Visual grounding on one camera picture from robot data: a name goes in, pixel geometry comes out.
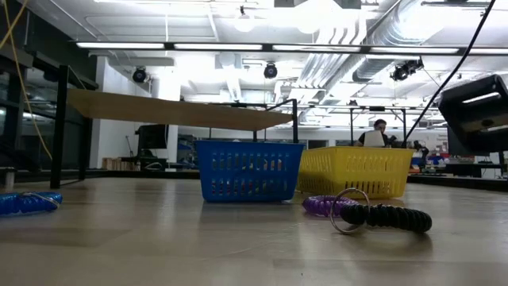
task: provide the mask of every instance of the yellow cable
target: yellow cable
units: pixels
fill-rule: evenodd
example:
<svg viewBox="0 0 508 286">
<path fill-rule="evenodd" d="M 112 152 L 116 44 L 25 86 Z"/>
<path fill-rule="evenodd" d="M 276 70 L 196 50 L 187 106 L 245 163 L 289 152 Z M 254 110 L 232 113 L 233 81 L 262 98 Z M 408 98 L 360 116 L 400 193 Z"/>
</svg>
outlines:
<svg viewBox="0 0 508 286">
<path fill-rule="evenodd" d="M 0 48 L 2 48 L 3 45 L 7 42 L 7 38 L 9 38 L 13 35 L 13 29 L 16 26 L 19 19 L 21 18 L 21 15 L 23 14 L 23 11 L 25 10 L 26 4 L 28 4 L 28 2 L 29 2 L 29 0 L 25 0 L 23 2 L 23 5 L 21 6 L 21 9 L 17 13 L 16 18 L 14 18 L 12 26 L 9 27 L 9 30 L 7 30 L 6 36 L 3 37 L 2 42 L 0 42 Z M 7 0 L 4 1 L 4 6 L 6 7 L 6 11 L 7 11 Z"/>
<path fill-rule="evenodd" d="M 10 42 L 11 42 L 11 44 L 13 46 L 14 62 L 16 63 L 17 75 L 19 77 L 19 81 L 20 81 L 20 84 L 21 84 L 21 89 L 23 90 L 23 96 L 25 97 L 25 103 L 26 103 L 26 106 L 29 109 L 30 115 L 32 116 L 32 123 L 33 123 L 33 126 L 35 127 L 35 130 L 37 131 L 37 135 L 39 135 L 40 143 L 42 144 L 42 147 L 44 148 L 44 151 L 46 151 L 46 153 L 48 154 L 49 159 L 53 160 L 53 157 L 51 156 L 51 153 L 49 152 L 49 149 L 46 146 L 46 143 L 44 142 L 44 138 L 42 137 L 42 134 L 40 134 L 39 126 L 37 125 L 35 117 L 33 116 L 32 107 L 30 106 L 29 97 L 26 94 L 25 83 L 23 82 L 23 75 L 21 74 L 21 69 L 19 68 L 19 61 L 17 60 L 16 46 L 14 45 L 14 38 L 13 38 L 13 35 L 12 35 L 13 25 L 11 26 L 10 21 L 9 21 L 9 10 L 7 9 L 7 1 L 4 3 L 3 7 L 4 7 L 4 10 L 6 12 L 7 27 L 9 28 L 9 34 L 7 34 L 6 37 L 10 38 Z"/>
</svg>

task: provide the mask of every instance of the blue basket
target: blue basket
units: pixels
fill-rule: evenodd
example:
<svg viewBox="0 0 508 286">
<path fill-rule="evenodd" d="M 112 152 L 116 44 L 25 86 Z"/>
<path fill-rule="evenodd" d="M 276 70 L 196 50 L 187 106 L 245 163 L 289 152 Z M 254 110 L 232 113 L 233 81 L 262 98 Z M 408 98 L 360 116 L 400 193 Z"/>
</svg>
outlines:
<svg viewBox="0 0 508 286">
<path fill-rule="evenodd" d="M 203 198 L 260 202 L 293 198 L 303 145 L 198 141 Z"/>
</svg>

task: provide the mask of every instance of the coiled keychain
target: coiled keychain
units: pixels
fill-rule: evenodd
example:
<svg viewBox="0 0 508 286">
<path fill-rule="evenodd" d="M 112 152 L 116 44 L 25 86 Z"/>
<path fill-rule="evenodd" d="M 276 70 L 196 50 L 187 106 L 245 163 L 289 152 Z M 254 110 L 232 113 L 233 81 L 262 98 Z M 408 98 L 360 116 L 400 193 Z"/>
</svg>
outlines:
<svg viewBox="0 0 508 286">
<path fill-rule="evenodd" d="M 367 205 L 364 206 L 343 198 L 343 195 L 352 192 L 360 193 L 365 198 Z M 329 216 L 333 227 L 342 234 L 352 234 L 365 227 L 365 225 L 390 226 L 420 234 L 425 233 L 432 227 L 432 219 L 425 212 L 403 207 L 384 206 L 383 204 L 372 206 L 367 194 L 354 187 L 341 191 L 331 203 L 330 201 L 330 196 L 311 197 L 303 202 L 303 206 L 307 211 L 316 215 Z M 344 230 L 338 227 L 335 223 L 335 217 L 337 216 L 340 216 L 351 226 Z"/>
<path fill-rule="evenodd" d="M 60 207 L 62 195 L 56 192 L 24 192 L 0 195 L 0 216 L 54 211 Z"/>
</svg>

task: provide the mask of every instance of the yellow basket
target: yellow basket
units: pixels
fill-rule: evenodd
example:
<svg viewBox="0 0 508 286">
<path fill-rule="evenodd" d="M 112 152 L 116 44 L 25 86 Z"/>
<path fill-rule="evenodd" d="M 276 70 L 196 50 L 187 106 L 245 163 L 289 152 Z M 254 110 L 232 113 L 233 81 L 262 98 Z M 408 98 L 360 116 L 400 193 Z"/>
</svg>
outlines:
<svg viewBox="0 0 508 286">
<path fill-rule="evenodd" d="M 317 195 L 336 195 L 356 187 L 369 198 L 404 195 L 413 150 L 365 147 L 327 147 L 302 154 L 297 190 Z M 360 199 L 351 194 L 349 198 Z"/>
</svg>

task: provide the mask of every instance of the black cable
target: black cable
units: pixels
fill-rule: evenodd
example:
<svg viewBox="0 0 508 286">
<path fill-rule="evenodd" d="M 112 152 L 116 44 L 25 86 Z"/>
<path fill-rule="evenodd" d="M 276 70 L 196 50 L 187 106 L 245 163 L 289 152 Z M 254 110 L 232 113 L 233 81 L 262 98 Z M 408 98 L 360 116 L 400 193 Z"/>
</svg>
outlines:
<svg viewBox="0 0 508 286">
<path fill-rule="evenodd" d="M 429 103 L 427 104 L 425 109 L 421 112 L 421 114 L 418 117 L 418 119 L 414 122 L 413 127 L 411 127 L 411 129 L 410 129 L 410 132 L 408 132 L 406 137 L 404 138 L 404 142 L 402 143 L 402 146 L 406 145 L 407 139 L 413 133 L 413 131 L 416 128 L 416 126 L 418 126 L 418 123 L 421 121 L 421 119 L 425 116 L 425 112 L 427 112 L 427 110 L 432 106 L 432 103 L 434 102 L 434 99 L 436 99 L 436 97 L 441 93 L 441 91 L 443 91 L 443 88 L 446 87 L 446 85 L 448 84 L 450 79 L 453 78 L 453 76 L 459 71 L 459 68 L 462 66 L 464 61 L 468 58 L 469 52 L 471 51 L 471 49 L 475 45 L 476 38 L 478 38 L 478 35 L 479 35 L 480 31 L 482 30 L 483 25 L 487 21 L 487 18 L 489 17 L 489 14 L 491 13 L 492 7 L 494 6 L 494 4 L 495 4 L 495 0 L 491 0 L 491 3 L 489 4 L 487 9 L 485 10 L 485 14 L 482 17 L 482 20 L 480 20 L 480 22 L 478 24 L 478 27 L 476 28 L 475 34 L 473 35 L 473 38 L 471 39 L 471 42 L 469 43 L 468 48 L 466 48 L 466 51 L 464 52 L 464 55 L 462 56 L 462 58 L 460 59 L 459 63 L 456 65 L 456 67 L 453 69 L 452 73 L 448 76 L 448 78 L 446 78 L 446 80 L 443 82 L 443 84 L 441 84 L 439 86 L 437 91 L 434 93 L 432 98 L 429 100 Z"/>
</svg>

